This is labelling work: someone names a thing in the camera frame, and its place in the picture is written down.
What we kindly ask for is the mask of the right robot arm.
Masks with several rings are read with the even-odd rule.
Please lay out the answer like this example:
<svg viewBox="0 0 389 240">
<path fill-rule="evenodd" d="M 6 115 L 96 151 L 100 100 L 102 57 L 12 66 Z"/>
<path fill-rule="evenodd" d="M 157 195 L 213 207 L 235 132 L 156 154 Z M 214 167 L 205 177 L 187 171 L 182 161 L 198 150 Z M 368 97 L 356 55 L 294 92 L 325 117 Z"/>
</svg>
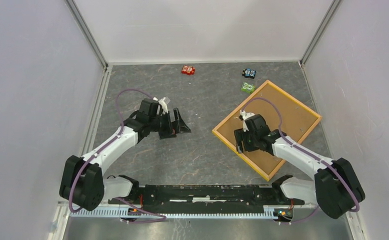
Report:
<svg viewBox="0 0 389 240">
<path fill-rule="evenodd" d="M 332 219 L 360 210 L 365 192 L 347 159 L 334 160 L 319 155 L 280 129 L 270 130 L 260 114 L 241 111 L 238 118 L 242 121 L 242 128 L 234 130 L 234 136 L 239 154 L 266 152 L 291 163 L 309 177 L 302 180 L 285 175 L 273 182 L 271 198 L 275 203 L 302 200 L 321 208 Z"/>
</svg>

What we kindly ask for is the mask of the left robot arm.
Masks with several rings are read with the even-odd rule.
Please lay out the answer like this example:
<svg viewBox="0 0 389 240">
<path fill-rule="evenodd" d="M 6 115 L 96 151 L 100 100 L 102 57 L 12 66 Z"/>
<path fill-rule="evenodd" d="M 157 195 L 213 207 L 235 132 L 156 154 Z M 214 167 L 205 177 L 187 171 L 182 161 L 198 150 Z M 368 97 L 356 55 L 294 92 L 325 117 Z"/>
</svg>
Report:
<svg viewBox="0 0 389 240">
<path fill-rule="evenodd" d="M 59 187 L 59 196 L 68 200 L 69 209 L 92 211 L 106 200 L 121 197 L 133 204 L 140 197 L 138 181 L 120 175 L 104 179 L 107 169 L 126 151 L 157 132 L 161 140 L 175 138 L 177 134 L 190 133 L 178 108 L 171 119 L 168 99 L 145 98 L 138 110 L 121 122 L 118 129 L 102 144 L 83 156 L 71 155 L 66 161 Z"/>
</svg>

